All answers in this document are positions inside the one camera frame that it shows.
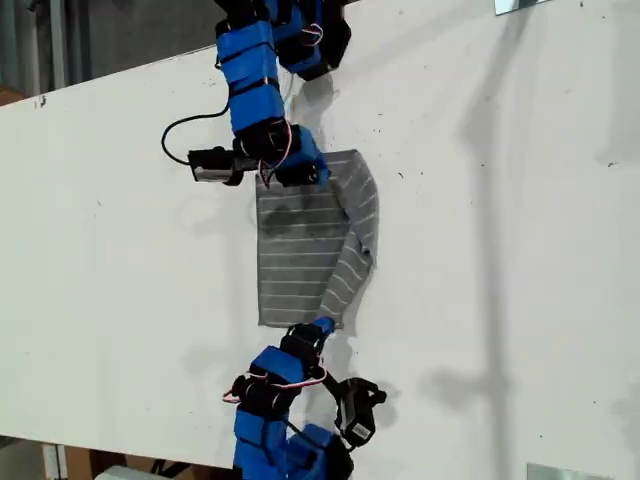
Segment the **gray striped fabric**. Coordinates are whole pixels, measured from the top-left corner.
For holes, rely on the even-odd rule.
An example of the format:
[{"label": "gray striped fabric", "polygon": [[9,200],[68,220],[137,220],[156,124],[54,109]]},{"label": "gray striped fabric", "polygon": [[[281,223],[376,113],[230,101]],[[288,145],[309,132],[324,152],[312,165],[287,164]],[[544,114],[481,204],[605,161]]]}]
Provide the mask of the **gray striped fabric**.
[{"label": "gray striped fabric", "polygon": [[378,191],[357,150],[325,155],[325,187],[269,190],[256,180],[260,325],[342,315],[375,260]]}]

